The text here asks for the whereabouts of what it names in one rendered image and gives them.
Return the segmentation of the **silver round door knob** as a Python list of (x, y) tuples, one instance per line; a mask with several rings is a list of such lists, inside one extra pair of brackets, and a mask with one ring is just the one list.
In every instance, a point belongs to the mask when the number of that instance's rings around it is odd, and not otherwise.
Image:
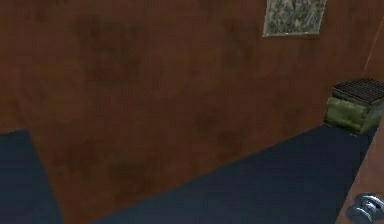
[(353, 204), (346, 210), (346, 216), (353, 224), (384, 221), (384, 192), (356, 195)]

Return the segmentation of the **grey framed wall picture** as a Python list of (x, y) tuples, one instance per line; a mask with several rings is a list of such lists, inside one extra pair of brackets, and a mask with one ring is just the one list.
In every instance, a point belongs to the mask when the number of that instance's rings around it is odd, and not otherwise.
[(263, 36), (319, 34), (327, 0), (267, 0)]

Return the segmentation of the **green metal garbage bin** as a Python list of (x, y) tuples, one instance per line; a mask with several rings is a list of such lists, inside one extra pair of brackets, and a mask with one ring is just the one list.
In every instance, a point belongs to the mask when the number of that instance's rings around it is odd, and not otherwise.
[(359, 78), (332, 87), (324, 122), (362, 135), (377, 127), (384, 117), (384, 83)]

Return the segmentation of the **brown room door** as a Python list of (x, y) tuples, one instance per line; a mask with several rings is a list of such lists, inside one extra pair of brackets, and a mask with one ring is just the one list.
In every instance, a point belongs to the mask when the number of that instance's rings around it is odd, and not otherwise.
[(384, 120), (377, 128), (335, 224), (352, 224), (346, 210), (360, 193), (384, 193)]

